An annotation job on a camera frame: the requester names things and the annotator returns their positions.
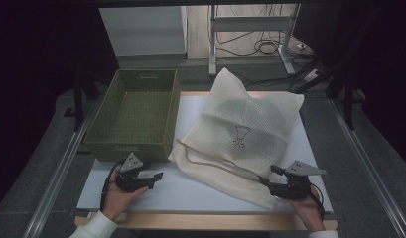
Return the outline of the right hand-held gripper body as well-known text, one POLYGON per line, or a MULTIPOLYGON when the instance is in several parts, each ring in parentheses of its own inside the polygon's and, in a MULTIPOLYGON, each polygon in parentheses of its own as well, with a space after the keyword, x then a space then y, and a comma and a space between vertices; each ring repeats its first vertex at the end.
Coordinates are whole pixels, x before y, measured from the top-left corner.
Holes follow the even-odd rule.
POLYGON ((325 175, 325 170, 306 163, 295 161, 284 169, 282 176, 286 177, 286 184, 278 185, 276 196, 286 199, 303 199, 311 192, 309 176, 325 175))

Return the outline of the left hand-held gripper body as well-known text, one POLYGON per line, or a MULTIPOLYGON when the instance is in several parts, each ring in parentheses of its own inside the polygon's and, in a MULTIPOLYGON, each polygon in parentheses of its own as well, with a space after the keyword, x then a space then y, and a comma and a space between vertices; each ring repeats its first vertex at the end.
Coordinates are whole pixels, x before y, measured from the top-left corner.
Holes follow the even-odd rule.
POLYGON ((150 163, 141 162, 131 153, 120 167, 115 183, 123 191, 134 192, 140 188, 141 183, 151 181, 149 178, 139 178, 141 171, 149 169, 150 163))

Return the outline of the cream drawstring bag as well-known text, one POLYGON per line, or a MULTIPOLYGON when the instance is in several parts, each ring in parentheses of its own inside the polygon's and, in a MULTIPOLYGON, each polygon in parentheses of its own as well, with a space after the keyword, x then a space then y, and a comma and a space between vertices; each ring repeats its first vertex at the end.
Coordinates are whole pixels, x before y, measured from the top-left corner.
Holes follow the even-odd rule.
POLYGON ((237 76, 223 69, 213 83, 200 117, 188 133, 177 141, 169 160, 176 163, 182 172, 221 192, 264 208, 272 208, 276 197, 259 182, 259 178, 278 181, 279 177, 270 171, 270 166, 281 165, 286 151, 281 161, 261 158, 237 160, 219 151, 214 144, 214 109, 227 100, 246 98, 259 99, 278 108, 284 119, 283 128, 288 132, 289 144, 304 96, 273 91, 252 97, 237 76))

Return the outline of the green woven basket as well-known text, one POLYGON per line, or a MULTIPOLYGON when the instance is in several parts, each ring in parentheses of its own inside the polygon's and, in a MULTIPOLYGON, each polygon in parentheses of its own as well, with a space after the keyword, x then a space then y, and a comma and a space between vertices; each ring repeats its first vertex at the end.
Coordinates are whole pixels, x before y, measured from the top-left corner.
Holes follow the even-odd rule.
POLYGON ((84 142, 100 161, 134 154, 143 162, 165 163, 173 148, 180 96, 174 69, 119 69, 84 142))

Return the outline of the person's left hand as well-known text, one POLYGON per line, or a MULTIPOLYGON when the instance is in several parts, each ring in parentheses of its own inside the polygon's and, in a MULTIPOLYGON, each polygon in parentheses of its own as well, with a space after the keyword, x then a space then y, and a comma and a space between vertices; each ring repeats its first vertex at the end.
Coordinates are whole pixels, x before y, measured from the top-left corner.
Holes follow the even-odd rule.
POLYGON ((119 170, 120 167, 117 166, 110 175, 104 199, 104 207, 102 209, 102 213, 111 221, 115 221, 119 215, 127 209, 134 199, 143 195, 149 190, 148 187, 142 187, 134 192, 124 192, 115 183, 119 170))

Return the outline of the person's right hand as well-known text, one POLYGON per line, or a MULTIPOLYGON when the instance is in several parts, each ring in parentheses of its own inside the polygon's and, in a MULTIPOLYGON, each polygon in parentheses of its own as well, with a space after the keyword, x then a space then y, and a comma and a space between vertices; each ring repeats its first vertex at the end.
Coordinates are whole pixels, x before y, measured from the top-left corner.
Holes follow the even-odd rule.
POLYGON ((294 208, 297 216, 310 233, 326 230, 320 209, 311 197, 307 196, 298 200, 286 199, 286 202, 294 208))

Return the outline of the white table mat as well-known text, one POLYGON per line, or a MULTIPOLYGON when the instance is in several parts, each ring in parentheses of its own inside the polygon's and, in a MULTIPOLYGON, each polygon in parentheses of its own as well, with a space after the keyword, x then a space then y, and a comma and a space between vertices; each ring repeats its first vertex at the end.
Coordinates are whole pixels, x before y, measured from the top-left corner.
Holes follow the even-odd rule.
MULTIPOLYGON (((207 95, 182 95, 179 104, 176 138, 182 138, 197 121, 207 100, 207 95)), ((296 160, 317 166, 300 114, 297 115, 291 141, 287 146, 281 168, 289 167, 296 160)), ((87 181, 76 205, 78 209, 96 211, 100 208, 101 191, 114 163, 94 160, 87 181)), ((293 211, 282 200, 277 200, 272 208, 264 208, 210 187, 181 172, 176 164, 152 164, 151 168, 140 173, 140 178, 152 177, 163 172, 161 180, 153 189, 133 201, 128 208, 144 212, 184 212, 184 213, 272 213, 293 211)), ((333 212, 327 191, 320 176, 309 176, 311 183, 323 193, 324 209, 333 212)))

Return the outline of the black metal stand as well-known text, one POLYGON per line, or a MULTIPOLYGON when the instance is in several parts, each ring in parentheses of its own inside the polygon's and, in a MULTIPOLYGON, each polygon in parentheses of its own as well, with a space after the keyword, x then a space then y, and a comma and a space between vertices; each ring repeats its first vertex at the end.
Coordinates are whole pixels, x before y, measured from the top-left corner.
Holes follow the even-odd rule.
POLYGON ((354 129, 352 123, 352 107, 353 103, 355 102, 353 97, 354 90, 354 85, 348 79, 337 77, 334 77, 331 80, 326 90, 326 96, 331 99, 337 99, 341 94, 343 95, 342 117, 350 130, 354 129))
POLYGON ((77 76, 73 81, 74 108, 67 108, 64 116, 75 118, 75 131, 79 130, 83 122, 83 93, 88 100, 98 98, 98 89, 90 76, 77 76))

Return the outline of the white power strip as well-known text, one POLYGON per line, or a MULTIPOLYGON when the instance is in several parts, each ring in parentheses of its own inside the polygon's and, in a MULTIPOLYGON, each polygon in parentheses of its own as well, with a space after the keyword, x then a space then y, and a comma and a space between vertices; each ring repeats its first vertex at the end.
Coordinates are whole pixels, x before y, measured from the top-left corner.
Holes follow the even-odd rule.
POLYGON ((309 82, 315 79, 317 76, 319 76, 321 72, 318 69, 313 69, 311 72, 309 72, 305 78, 304 81, 309 82))

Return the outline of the dark curtain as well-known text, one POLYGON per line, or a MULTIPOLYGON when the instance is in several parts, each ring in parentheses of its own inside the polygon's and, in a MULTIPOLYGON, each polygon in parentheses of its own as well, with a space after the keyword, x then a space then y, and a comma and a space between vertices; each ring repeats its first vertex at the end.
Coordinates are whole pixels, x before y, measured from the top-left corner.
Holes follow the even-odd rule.
POLYGON ((0 0, 0 204, 30 160, 57 98, 98 97, 119 68, 100 11, 81 0, 0 0))
POLYGON ((406 162, 406 0, 301 5, 294 36, 333 72, 327 90, 360 90, 362 109, 406 162))

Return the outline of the white cabinet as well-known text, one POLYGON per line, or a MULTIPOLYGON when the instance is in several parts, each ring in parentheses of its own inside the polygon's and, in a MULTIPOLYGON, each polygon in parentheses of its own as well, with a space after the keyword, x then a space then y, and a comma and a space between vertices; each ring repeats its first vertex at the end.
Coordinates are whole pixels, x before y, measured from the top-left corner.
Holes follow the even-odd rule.
POLYGON ((183 6, 100 8, 99 13, 118 57, 187 52, 183 6))

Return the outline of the aluminium floor rail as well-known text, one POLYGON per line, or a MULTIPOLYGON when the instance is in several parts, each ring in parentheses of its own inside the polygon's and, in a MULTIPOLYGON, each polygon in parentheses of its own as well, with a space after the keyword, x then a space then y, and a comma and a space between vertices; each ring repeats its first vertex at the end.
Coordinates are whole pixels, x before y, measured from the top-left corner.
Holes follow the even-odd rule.
POLYGON ((96 101, 87 101, 85 103, 83 122, 71 136, 68 147, 66 148, 60 162, 58 163, 58 166, 51 176, 50 182, 48 183, 22 238, 40 237, 40 234, 42 233, 46 221, 51 213, 52 207, 54 206, 58 194, 61 191, 61 187, 67 177, 74 155, 91 121, 91 117, 96 106, 96 101))
POLYGON ((394 196, 390 193, 388 187, 384 184, 382 177, 379 175, 373 165, 369 155, 366 153, 363 145, 359 141, 355 131, 351 129, 343 118, 343 111, 335 99, 329 99, 328 104, 333 109, 335 117, 338 120, 340 127, 350 143, 356 158, 369 180, 379 202, 381 203, 389 221, 395 229, 398 238, 406 238, 406 216, 398 205, 394 196))

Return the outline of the white metal desk frame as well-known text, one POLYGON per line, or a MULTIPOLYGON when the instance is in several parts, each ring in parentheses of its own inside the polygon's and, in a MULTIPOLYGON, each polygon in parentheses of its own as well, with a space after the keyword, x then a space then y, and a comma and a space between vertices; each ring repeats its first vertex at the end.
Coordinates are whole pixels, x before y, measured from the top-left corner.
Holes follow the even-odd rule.
POLYGON ((278 54, 288 75, 295 75, 289 54, 287 53, 291 35, 297 20, 300 4, 296 4, 289 16, 260 16, 260 17, 216 17, 215 6, 210 6, 208 23, 209 55, 208 74, 216 76, 215 34, 218 32, 264 32, 273 31, 285 33, 283 42, 277 47, 278 54))

